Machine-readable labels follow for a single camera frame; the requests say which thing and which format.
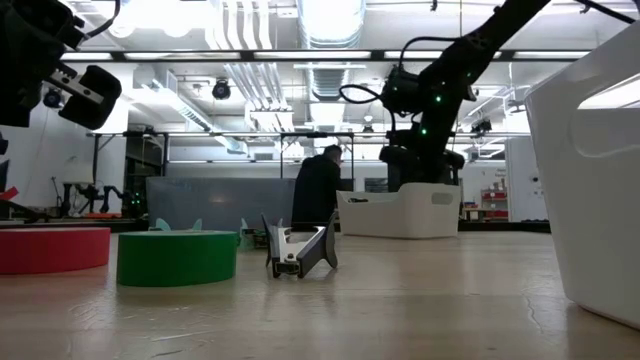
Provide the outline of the grey partition panel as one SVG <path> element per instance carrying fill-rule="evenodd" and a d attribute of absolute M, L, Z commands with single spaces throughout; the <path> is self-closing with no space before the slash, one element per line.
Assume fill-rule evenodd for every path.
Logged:
<path fill-rule="evenodd" d="M 204 230 L 262 229 L 291 222 L 295 181 L 281 178 L 149 177 L 149 223 L 162 219 L 186 230 L 200 219 Z"/>

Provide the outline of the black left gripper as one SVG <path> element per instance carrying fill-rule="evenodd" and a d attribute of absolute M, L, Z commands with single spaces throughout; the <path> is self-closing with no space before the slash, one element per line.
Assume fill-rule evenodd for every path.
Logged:
<path fill-rule="evenodd" d="M 0 125 L 27 127 L 45 83 L 70 97 L 58 114 L 89 130 L 101 128 L 122 93 L 120 81 L 97 65 L 82 74 L 62 63 L 63 47 L 0 47 Z"/>

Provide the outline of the white lamp box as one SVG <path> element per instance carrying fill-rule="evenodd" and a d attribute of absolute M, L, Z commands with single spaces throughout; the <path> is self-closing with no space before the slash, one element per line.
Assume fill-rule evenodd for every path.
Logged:
<path fill-rule="evenodd" d="M 94 183 L 93 165 L 91 162 L 73 156 L 64 163 L 61 182 L 63 184 L 89 185 Z"/>

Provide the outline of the black background device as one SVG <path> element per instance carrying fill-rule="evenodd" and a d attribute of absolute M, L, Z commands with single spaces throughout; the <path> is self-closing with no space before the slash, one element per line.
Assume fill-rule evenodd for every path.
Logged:
<path fill-rule="evenodd" d="M 0 209 L 3 208 L 18 212 L 18 214 L 21 215 L 22 219 L 24 220 L 25 224 L 33 224 L 40 220 L 42 220 L 43 222 L 48 222 L 50 220 L 50 217 L 46 213 L 37 212 L 15 202 L 0 199 Z"/>

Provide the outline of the silver ventilation duct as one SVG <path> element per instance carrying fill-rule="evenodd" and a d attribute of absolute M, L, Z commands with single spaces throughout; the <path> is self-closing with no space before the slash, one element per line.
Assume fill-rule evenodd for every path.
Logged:
<path fill-rule="evenodd" d="M 360 43 L 366 0 L 296 0 L 301 47 L 309 50 L 352 50 Z M 339 89 L 350 79 L 346 63 L 312 64 L 306 71 L 311 120 L 337 131 L 346 105 Z"/>

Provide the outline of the white cabinet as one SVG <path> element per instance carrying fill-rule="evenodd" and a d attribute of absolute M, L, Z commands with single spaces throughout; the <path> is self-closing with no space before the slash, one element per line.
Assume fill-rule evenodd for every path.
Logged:
<path fill-rule="evenodd" d="M 544 190 L 531 138 L 509 138 L 505 149 L 510 221 L 546 221 Z"/>

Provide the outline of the black staple remover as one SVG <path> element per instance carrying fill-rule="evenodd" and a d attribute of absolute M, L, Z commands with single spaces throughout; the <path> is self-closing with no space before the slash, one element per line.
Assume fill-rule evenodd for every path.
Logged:
<path fill-rule="evenodd" d="M 265 266 L 271 266 L 274 278 L 283 274 L 304 278 L 321 260 L 325 260 L 333 269 L 337 268 L 336 212 L 322 226 L 306 224 L 298 228 L 272 225 L 264 214 L 261 218 L 268 242 Z"/>

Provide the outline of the white plastic bin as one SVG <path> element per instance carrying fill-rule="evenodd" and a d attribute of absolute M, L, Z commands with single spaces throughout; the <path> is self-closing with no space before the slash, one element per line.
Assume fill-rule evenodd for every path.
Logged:
<path fill-rule="evenodd" d="M 525 104 L 566 296 L 640 330 L 640 20 Z"/>
<path fill-rule="evenodd" d="M 352 197 L 369 202 L 349 203 Z M 459 187 L 433 183 L 407 183 L 393 193 L 337 193 L 341 232 L 363 237 L 455 237 L 460 203 Z"/>

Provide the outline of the black overhead light bar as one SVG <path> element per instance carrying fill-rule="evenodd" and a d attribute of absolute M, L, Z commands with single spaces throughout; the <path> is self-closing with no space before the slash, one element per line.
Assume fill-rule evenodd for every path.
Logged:
<path fill-rule="evenodd" d="M 495 62 L 572 62 L 589 50 L 501 50 Z M 400 50 L 176 50 L 176 51 L 87 51 L 62 56 L 69 63 L 197 63 L 197 62 L 393 62 Z"/>

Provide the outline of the person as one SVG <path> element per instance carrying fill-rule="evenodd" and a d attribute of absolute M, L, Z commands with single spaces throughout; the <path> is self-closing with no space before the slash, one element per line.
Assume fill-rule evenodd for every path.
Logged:
<path fill-rule="evenodd" d="M 327 146 L 322 154 L 306 158 L 298 172 L 293 198 L 294 227 L 327 223 L 336 207 L 336 192 L 342 190 L 342 149 Z"/>

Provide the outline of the black table border frame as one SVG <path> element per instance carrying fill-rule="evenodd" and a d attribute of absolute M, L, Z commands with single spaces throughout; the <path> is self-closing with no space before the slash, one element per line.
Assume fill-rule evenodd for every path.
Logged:
<path fill-rule="evenodd" d="M 146 220 L 89 220 L 89 221 L 59 221 L 35 222 L 26 224 L 18 220 L 0 221 L 0 229 L 10 228 L 60 228 L 60 227 L 109 227 L 113 233 L 142 231 L 149 227 Z M 459 232 L 532 232 L 551 233 L 548 222 L 460 222 Z"/>

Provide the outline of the teal staple remover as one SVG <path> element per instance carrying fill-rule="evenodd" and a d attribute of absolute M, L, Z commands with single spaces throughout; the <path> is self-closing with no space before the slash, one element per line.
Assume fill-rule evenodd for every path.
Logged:
<path fill-rule="evenodd" d="M 262 219 L 261 228 L 250 227 L 247 221 L 241 219 L 239 244 L 243 250 L 277 250 L 278 230 L 282 221 L 274 225 L 269 220 Z"/>

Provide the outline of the green tape roll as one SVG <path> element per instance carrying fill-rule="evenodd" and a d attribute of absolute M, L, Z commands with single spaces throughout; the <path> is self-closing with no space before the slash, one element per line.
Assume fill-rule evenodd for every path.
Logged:
<path fill-rule="evenodd" d="M 116 282 L 179 287 L 229 280 L 239 236 L 231 231 L 140 231 L 119 236 Z"/>

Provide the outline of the red tape roll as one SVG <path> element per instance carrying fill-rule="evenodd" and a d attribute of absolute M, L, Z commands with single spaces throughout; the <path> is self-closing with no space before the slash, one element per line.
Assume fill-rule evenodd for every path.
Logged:
<path fill-rule="evenodd" d="M 0 275 L 84 270 L 106 265 L 107 227 L 0 229 Z"/>

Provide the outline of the red storage shelf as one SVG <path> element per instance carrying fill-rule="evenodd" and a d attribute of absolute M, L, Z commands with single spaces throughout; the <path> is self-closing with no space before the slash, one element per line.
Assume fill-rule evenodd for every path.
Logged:
<path fill-rule="evenodd" d="M 501 189 L 481 190 L 472 201 L 463 203 L 462 218 L 471 222 L 507 222 L 508 192 Z"/>

